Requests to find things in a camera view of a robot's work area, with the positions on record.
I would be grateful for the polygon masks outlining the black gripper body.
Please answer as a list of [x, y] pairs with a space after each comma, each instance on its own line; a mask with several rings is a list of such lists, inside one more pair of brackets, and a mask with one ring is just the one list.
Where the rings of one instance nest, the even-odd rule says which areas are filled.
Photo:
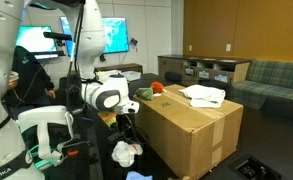
[[118, 131], [127, 139], [133, 138], [132, 127], [128, 115], [117, 115]]

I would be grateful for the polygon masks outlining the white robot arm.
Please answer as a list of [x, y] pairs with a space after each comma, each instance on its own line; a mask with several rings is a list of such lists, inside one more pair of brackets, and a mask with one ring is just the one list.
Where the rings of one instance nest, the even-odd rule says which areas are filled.
[[126, 78], [111, 76], [102, 83], [96, 78], [96, 59], [105, 49], [106, 34], [102, 13], [96, 0], [0, 0], [0, 180], [45, 180], [25, 144], [22, 133], [37, 129], [38, 155], [57, 166], [64, 160], [64, 145], [50, 147], [48, 125], [61, 124], [72, 131], [73, 116], [62, 105], [46, 106], [26, 111], [13, 120], [2, 104], [8, 91], [13, 54], [18, 31], [24, 20], [25, 10], [32, 4], [59, 9], [67, 17], [75, 36], [75, 56], [83, 85], [83, 99], [99, 111], [118, 109], [127, 112]]

